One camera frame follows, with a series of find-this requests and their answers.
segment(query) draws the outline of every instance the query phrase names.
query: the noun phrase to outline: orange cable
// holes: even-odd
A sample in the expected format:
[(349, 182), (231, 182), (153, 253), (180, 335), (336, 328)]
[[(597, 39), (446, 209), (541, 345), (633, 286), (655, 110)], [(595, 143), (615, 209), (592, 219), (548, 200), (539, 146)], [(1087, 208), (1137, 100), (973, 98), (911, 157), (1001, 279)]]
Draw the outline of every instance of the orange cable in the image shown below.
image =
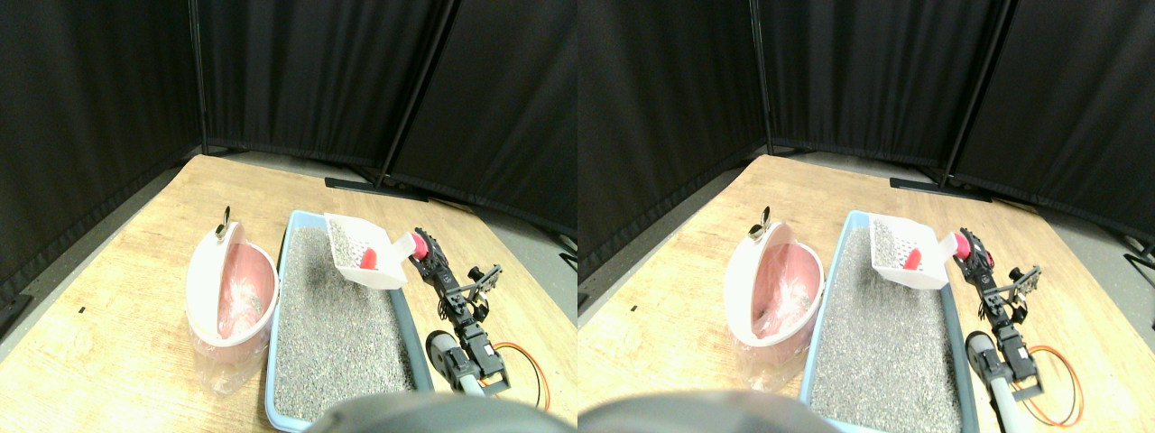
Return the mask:
[(1051, 423), (1056, 427), (1067, 428), (1067, 427), (1074, 426), (1075, 424), (1079, 424), (1079, 421), (1082, 419), (1083, 405), (1086, 404), (1086, 400), (1085, 400), (1083, 393), (1082, 393), (1082, 381), (1079, 380), (1079, 374), (1075, 374), (1075, 368), (1071, 365), (1071, 361), (1068, 361), (1066, 357), (1064, 357), (1063, 354), (1060, 354), (1059, 351), (1055, 350), (1055, 348), (1051, 348), (1051, 346), (1048, 346), (1048, 345), (1036, 345), (1036, 346), (1031, 346), (1030, 349), (1028, 349), (1027, 353), (1035, 353), (1037, 351), (1045, 351), (1045, 352), (1049, 352), (1051, 354), (1055, 354), (1056, 357), (1059, 358), (1059, 360), (1063, 361), (1063, 364), (1066, 364), (1067, 368), (1071, 371), (1071, 376), (1074, 378), (1074, 380), (1075, 380), (1075, 387), (1078, 388), (1078, 394), (1073, 395), (1072, 398), (1078, 398), (1079, 400), (1079, 416), (1075, 417), (1075, 420), (1071, 421), (1071, 424), (1058, 423), (1056, 420), (1052, 420), (1050, 417), (1048, 417), (1046, 413), (1043, 413), (1043, 410), (1038, 409), (1038, 404), (1036, 404), (1034, 400), (1027, 400), (1027, 402), (1030, 403), (1030, 405), (1035, 408), (1035, 411), (1038, 412), (1038, 416), (1043, 417), (1043, 419), (1045, 419), (1048, 423)]
[(501, 348), (505, 348), (505, 346), (509, 346), (509, 348), (516, 349), (522, 354), (524, 354), (526, 358), (529, 358), (529, 361), (534, 363), (534, 366), (537, 367), (537, 373), (538, 373), (538, 375), (542, 376), (542, 383), (545, 385), (545, 411), (549, 412), (550, 411), (550, 403), (552, 402), (552, 398), (550, 398), (550, 381), (545, 379), (545, 369), (542, 368), (542, 365), (537, 363), (537, 359), (535, 359), (532, 354), (529, 354), (528, 350), (526, 350), (524, 348), (522, 348), (522, 346), (520, 346), (517, 344), (509, 343), (509, 342), (501, 342), (501, 343), (494, 344), (493, 345), (493, 350), (498, 350), (498, 349), (501, 349)]

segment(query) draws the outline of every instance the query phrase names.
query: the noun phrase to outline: white lid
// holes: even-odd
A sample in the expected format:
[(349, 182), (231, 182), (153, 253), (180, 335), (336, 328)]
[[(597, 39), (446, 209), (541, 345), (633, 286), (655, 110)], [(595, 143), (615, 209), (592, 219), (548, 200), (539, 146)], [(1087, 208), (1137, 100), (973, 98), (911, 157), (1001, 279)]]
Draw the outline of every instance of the white lid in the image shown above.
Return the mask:
[[(754, 329), (750, 320), (751, 304), (753, 303), (753, 290), (754, 279), (758, 276), (758, 266), (762, 261), (762, 254), (766, 253), (770, 247), (783, 245), (783, 244), (797, 244), (811, 256), (814, 257), (814, 262), (818, 264), (818, 296), (811, 304), (811, 307), (806, 311), (800, 320), (790, 327), (782, 329), (775, 335), (768, 336), (766, 338), (759, 338), (754, 335)], [(738, 341), (751, 346), (768, 346), (776, 344), (787, 337), (790, 337), (797, 333), (802, 327), (810, 321), (810, 318), (814, 315), (818, 311), (821, 299), (822, 291), (825, 289), (825, 275), (822, 269), (822, 261), (818, 259), (818, 254), (813, 249), (810, 249), (806, 245), (798, 244), (795, 239), (793, 229), (785, 223), (774, 223), (770, 224), (766, 232), (762, 233), (757, 240), (751, 239), (748, 236), (742, 238), (742, 242), (735, 248), (733, 255), (730, 256), (730, 263), (726, 266), (725, 270), (725, 282), (723, 288), (723, 303), (726, 315), (726, 324), (730, 327), (730, 333), (733, 334)]]
[(232, 244), (244, 244), (245, 227), (240, 223), (229, 223), (222, 239), (211, 231), (201, 238), (188, 262), (185, 276), (185, 313), (188, 324), (201, 339), (221, 339), (217, 329), (218, 304), (221, 303), (221, 278), (224, 260)]

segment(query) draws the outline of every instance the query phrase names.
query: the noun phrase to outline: metal pole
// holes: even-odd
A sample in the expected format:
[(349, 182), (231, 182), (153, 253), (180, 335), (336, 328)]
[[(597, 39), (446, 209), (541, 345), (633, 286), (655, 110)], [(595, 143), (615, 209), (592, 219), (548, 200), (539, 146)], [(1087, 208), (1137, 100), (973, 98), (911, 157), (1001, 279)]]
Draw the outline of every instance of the metal pole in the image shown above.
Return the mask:
[(762, 14), (758, 0), (750, 0), (750, 25), (754, 32), (754, 57), (758, 59), (758, 81), (762, 88), (762, 122), (766, 124), (766, 155), (774, 155), (770, 145), (770, 96), (766, 83), (766, 54), (762, 50)]
[(979, 69), (978, 82), (975, 83), (975, 90), (970, 94), (970, 102), (967, 103), (967, 113), (962, 119), (962, 125), (959, 127), (959, 136), (954, 140), (954, 148), (951, 149), (951, 158), (942, 171), (942, 179), (939, 179), (939, 189), (946, 187), (946, 182), (954, 177), (954, 171), (957, 169), (959, 155), (962, 152), (962, 142), (970, 132), (970, 126), (975, 120), (975, 110), (982, 103), (982, 96), (986, 91), (986, 85), (991, 82), (992, 69), (994, 68), (999, 52), (1003, 51), (1003, 43), (1006, 40), (1006, 32), (1011, 27), (1011, 17), (1014, 15), (1019, 0), (1006, 0), (999, 9), (999, 17), (994, 22), (994, 35), (991, 36), (991, 44), (986, 47), (986, 54), (983, 55), (983, 67)]
[(409, 125), (412, 122), (413, 114), (417, 112), (417, 106), (420, 96), (425, 94), (425, 89), (430, 81), (430, 75), (432, 75), (433, 65), (437, 64), (441, 58), (441, 52), (445, 48), (446, 43), (449, 40), (449, 31), (453, 29), (453, 20), (457, 16), (457, 9), (461, 7), (460, 0), (449, 0), (448, 6), (445, 12), (441, 13), (440, 20), (438, 20), (437, 40), (433, 44), (433, 50), (425, 55), (422, 62), (422, 72), (417, 76), (417, 85), (413, 87), (413, 91), (409, 94), (409, 100), (405, 103), (405, 112), (401, 117), (401, 124), (397, 125), (397, 133), (393, 135), (393, 143), (389, 144), (389, 152), (385, 156), (385, 163), (381, 164), (381, 176), (377, 178), (377, 184), (374, 187), (380, 188), (381, 182), (385, 181), (385, 176), (393, 169), (394, 159), (397, 156), (397, 145), (401, 144), (402, 137), (409, 129)]
[(201, 20), (196, 0), (188, 0), (188, 25), (193, 36), (193, 53), (196, 57), (196, 92), (201, 104), (201, 155), (209, 154), (208, 110), (204, 103), (204, 67), (201, 61)]

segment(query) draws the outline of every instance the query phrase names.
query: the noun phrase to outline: gray cat litter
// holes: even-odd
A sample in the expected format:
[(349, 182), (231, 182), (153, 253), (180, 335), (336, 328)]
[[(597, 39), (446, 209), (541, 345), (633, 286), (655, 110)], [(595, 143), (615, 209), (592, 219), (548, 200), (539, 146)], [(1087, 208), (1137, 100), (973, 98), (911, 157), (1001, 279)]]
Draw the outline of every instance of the gray cat litter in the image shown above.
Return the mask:
[(282, 257), (276, 411), (313, 421), (348, 398), (416, 389), (388, 293), (341, 276), (325, 229), (299, 227), (291, 238)]
[(848, 234), (837, 266), (812, 353), (811, 409), (885, 432), (959, 432), (939, 291), (909, 289), (872, 269), (869, 227)]

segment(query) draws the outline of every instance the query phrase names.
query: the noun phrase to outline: black stand base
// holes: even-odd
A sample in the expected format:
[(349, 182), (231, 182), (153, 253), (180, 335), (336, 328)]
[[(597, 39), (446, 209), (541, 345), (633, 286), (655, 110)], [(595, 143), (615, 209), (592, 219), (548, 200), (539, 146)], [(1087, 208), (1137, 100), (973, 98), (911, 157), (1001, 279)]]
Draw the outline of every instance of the black stand base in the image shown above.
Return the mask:
[(938, 184), (916, 182), (914, 180), (891, 178), (891, 187), (899, 189), (918, 191), (931, 194), (949, 195), (953, 197), (978, 200), (978, 201), (985, 201), (988, 203), (991, 202), (991, 196), (984, 194), (981, 191), (964, 189), (951, 185), (945, 185), (942, 187), (939, 187)]
[(359, 193), (380, 194), (393, 197), (409, 199), (416, 201), (430, 201), (429, 195), (416, 189), (402, 189), (394, 186), (381, 185), (374, 187), (370, 182), (355, 182), (344, 179), (325, 178), (325, 186), (329, 188), (356, 191)]
[[(1137, 266), (1137, 264), (1142, 264), (1142, 266), (1147, 267), (1148, 269), (1155, 269), (1155, 262), (1153, 262), (1150, 259), (1147, 259), (1148, 256), (1152, 255), (1152, 252), (1155, 252), (1155, 244), (1146, 246), (1143, 248), (1143, 251), (1139, 252), (1139, 255), (1126, 253), (1126, 254), (1123, 254), (1123, 257), (1126, 259), (1127, 262), (1131, 263), (1131, 266), (1135, 267), (1135, 271), (1139, 273), (1140, 275), (1142, 275), (1143, 278), (1147, 279), (1148, 283), (1152, 283), (1152, 285), (1155, 285), (1155, 282), (1152, 282), (1150, 278), (1147, 278), (1147, 274), (1143, 274), (1142, 271), (1140, 271), (1139, 267)], [(1152, 323), (1152, 329), (1155, 329), (1155, 323)]]
[(210, 151), (204, 150), (203, 154), (208, 155), (208, 156), (215, 156), (215, 157), (221, 158), (221, 157), (225, 157), (225, 156), (229, 156), (229, 155), (244, 154), (244, 152), (247, 152), (247, 151), (248, 151), (248, 149), (224, 148), (224, 150), (217, 150), (215, 152), (210, 152)]
[(16, 324), (16, 318), (20, 318), (20, 313), (24, 312), (31, 301), (31, 296), (17, 294), (16, 299), (0, 308), (0, 335), (8, 335), (8, 329)]

